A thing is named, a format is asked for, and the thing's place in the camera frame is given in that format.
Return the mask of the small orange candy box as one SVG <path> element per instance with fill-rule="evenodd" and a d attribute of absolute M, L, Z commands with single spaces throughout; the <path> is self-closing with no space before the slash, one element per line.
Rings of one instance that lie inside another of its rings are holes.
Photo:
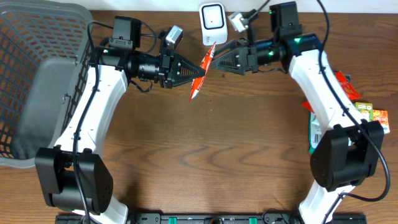
<path fill-rule="evenodd" d="M 385 134 L 390 133 L 388 112 L 386 110 L 373 110 L 373 120 L 380 122 Z"/>

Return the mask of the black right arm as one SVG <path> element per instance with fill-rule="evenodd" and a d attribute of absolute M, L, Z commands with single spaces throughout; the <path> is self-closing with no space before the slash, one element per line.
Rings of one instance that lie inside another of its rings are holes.
<path fill-rule="evenodd" d="M 215 53 L 212 67 L 244 75 L 260 66 L 282 64 L 302 89 L 322 131 L 310 157 L 314 178 L 305 199 L 294 213 L 268 210 L 264 223 L 330 223 L 333 213 L 353 189 L 385 164 L 381 153 L 384 131 L 377 121 L 368 121 L 348 98 L 336 79 L 324 51 L 325 41 L 304 33 L 295 2 L 269 6 L 271 39 L 249 35 L 231 40 Z"/>

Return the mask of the red snack packet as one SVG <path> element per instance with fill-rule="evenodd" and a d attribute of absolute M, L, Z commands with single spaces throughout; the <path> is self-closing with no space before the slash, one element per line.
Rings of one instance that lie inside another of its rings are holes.
<path fill-rule="evenodd" d="M 347 79 L 341 72 L 336 72 L 333 75 L 328 72 L 325 71 L 327 80 L 346 106 L 349 106 L 352 100 L 361 98 L 361 95 L 349 82 L 350 79 Z M 331 114 L 336 109 L 341 110 L 341 106 L 326 84 L 322 72 L 317 74 L 308 70 L 296 70 L 291 74 L 291 77 L 298 83 L 307 97 L 307 101 L 302 103 L 304 108 L 316 114 L 320 113 L 321 115 Z"/>

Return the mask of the thin red stick packet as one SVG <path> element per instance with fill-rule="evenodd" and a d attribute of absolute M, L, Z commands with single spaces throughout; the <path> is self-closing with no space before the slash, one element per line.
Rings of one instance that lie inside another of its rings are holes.
<path fill-rule="evenodd" d="M 206 55 L 204 56 L 203 60 L 201 61 L 200 68 L 201 68 L 201 75 L 198 78 L 194 78 L 191 85 L 190 97 L 189 101 L 192 101 L 197 94 L 199 94 L 201 87 L 205 81 L 206 75 L 210 69 L 210 65 L 213 61 L 214 54 L 216 49 L 216 42 L 210 47 L 207 51 Z"/>

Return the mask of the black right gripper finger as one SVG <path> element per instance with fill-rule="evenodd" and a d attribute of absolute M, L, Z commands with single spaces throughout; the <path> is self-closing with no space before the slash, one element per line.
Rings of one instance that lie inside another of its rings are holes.
<path fill-rule="evenodd" d="M 223 53 L 226 50 L 233 50 L 238 48 L 240 45 L 244 45 L 246 41 L 244 39 L 239 39 L 239 40 L 230 40 L 223 46 L 221 46 L 218 50 L 215 51 L 214 56 L 217 56 L 221 53 Z"/>
<path fill-rule="evenodd" d="M 211 63 L 211 67 L 216 70 L 245 75 L 249 71 L 247 57 L 247 47 L 240 46 L 233 49 L 219 49 L 215 52 L 215 58 Z"/>

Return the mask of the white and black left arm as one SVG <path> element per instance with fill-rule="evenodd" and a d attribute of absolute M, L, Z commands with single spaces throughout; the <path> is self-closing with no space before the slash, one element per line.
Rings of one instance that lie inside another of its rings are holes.
<path fill-rule="evenodd" d="M 53 147 L 42 147 L 35 168 L 45 203 L 81 215 L 83 223 L 129 223 L 127 205 L 113 194 L 113 178 L 102 156 L 116 106 L 129 85 L 158 83 L 174 88 L 205 75 L 176 53 L 183 30 L 154 34 L 159 54 L 141 52 L 144 23 L 116 16 L 112 36 L 91 46 L 86 86 L 76 110 Z"/>

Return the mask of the green white 3M packet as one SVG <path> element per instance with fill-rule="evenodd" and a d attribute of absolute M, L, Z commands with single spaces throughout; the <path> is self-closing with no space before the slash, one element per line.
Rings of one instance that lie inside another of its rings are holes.
<path fill-rule="evenodd" d="M 316 115 L 313 112 L 309 112 L 308 116 L 308 141 L 309 141 L 309 153 L 312 154 L 318 146 L 322 138 L 322 131 Z"/>

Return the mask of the green snack box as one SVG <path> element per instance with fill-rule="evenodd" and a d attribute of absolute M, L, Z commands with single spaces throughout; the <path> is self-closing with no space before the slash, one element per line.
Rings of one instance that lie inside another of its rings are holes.
<path fill-rule="evenodd" d="M 363 103 L 363 102 L 356 102 L 355 104 L 356 109 L 365 117 L 367 121 L 373 121 L 373 104 L 372 103 Z"/>

